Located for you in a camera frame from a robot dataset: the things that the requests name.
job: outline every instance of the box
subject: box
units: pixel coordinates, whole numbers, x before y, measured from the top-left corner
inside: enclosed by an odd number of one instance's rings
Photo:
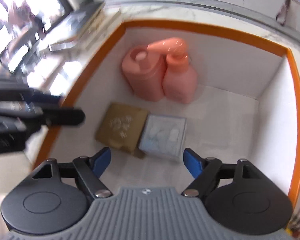
[[[115,149],[143,158],[138,142],[148,111],[120,103],[111,103],[96,133],[96,140]]]
[[[148,155],[181,162],[185,135],[186,118],[150,114],[139,149]]]

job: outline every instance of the marble countertop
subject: marble countertop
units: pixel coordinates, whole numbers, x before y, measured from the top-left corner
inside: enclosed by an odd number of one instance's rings
[[[104,10],[107,14],[114,14],[118,12],[118,10],[120,10],[121,15],[117,17],[116,20],[114,20],[109,26],[107,26],[107,28],[105,28],[102,33],[100,33],[100,35],[98,35],[98,38],[94,42],[92,42],[87,50],[81,52],[70,62],[66,62],[65,65],[59,69],[59,73],[57,73],[55,78],[51,81],[51,84],[47,86],[52,94],[63,94],[64,96],[67,96],[77,77],[80,76],[82,70],[90,62],[96,51],[100,49],[102,44],[107,40],[107,38],[113,33],[113,31],[120,25],[122,21],[129,19],[171,19],[190,21],[218,25],[251,33],[289,47],[293,52],[300,74],[300,46],[298,44],[281,37],[280,35],[275,33],[275,31],[271,32],[269,30],[265,30],[259,26],[244,22],[239,19],[199,9],[191,9],[178,6],[116,5],[112,7],[106,7]],[[35,160],[40,149],[40,144],[42,144],[46,133],[47,129],[44,129],[41,133],[35,135],[34,139],[31,139],[29,141],[30,143],[28,144],[29,146],[26,154],[28,155],[28,158],[30,160]]]

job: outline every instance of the pink spray bottle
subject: pink spray bottle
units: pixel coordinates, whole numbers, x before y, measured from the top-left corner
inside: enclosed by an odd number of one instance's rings
[[[166,97],[179,103],[190,103],[197,89],[198,74],[189,65],[186,41],[170,38],[149,44],[147,50],[167,55],[168,68],[162,83]]]

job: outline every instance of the pink container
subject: pink container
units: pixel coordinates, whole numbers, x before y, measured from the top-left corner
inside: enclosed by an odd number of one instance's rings
[[[186,52],[188,44],[181,38],[170,38],[149,44],[148,51],[167,54],[168,69],[163,78],[163,90],[167,98],[188,104],[197,89],[197,71],[189,65]]]
[[[146,46],[130,50],[122,62],[122,71],[135,95],[147,101],[164,97],[162,81],[166,72],[163,56],[147,51]]]

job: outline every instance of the person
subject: person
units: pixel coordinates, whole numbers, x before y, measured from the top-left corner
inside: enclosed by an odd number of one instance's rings
[[[284,4],[281,6],[278,14],[275,17],[277,22],[279,22],[278,18],[283,17],[283,22],[280,22],[282,26],[286,24],[287,12],[289,10],[290,4],[291,4],[291,0],[285,0]]]

